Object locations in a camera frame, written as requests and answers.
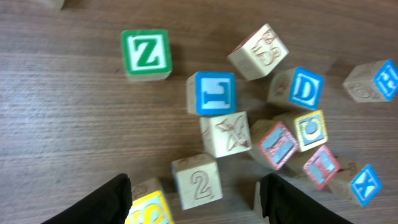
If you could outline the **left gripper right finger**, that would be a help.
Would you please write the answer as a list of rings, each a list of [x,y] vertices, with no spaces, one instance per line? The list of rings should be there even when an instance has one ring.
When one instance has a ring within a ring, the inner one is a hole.
[[[259,181],[259,199],[270,224],[353,224],[275,173]]]

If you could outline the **red edged animal block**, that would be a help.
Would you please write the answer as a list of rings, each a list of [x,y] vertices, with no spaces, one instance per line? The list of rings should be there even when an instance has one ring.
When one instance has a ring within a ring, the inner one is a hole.
[[[261,196],[260,196],[260,182],[256,182],[255,190],[254,190],[254,205],[253,211],[254,213],[262,220],[264,224],[269,224],[269,218],[263,217],[262,215],[262,206],[261,206]]]

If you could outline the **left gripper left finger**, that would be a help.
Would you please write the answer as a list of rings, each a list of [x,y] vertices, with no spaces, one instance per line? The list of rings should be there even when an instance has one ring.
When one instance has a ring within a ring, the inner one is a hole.
[[[131,181],[121,173],[43,224],[124,223],[131,206]]]

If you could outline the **green edged picture block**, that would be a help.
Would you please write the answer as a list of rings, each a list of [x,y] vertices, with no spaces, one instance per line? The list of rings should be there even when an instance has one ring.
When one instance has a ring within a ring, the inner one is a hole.
[[[205,151],[215,158],[252,149],[245,111],[223,116],[201,117],[200,129]]]

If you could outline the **yellow S wooden block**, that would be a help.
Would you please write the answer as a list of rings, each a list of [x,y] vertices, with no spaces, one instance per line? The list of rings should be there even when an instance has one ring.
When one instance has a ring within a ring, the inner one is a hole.
[[[158,178],[154,177],[132,186],[132,206],[124,223],[175,223]]]

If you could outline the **number 2 wooden block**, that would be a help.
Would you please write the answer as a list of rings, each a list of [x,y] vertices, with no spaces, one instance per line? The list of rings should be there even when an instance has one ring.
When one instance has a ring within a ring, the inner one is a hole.
[[[175,186],[182,210],[223,198],[216,159],[201,153],[171,162]]]

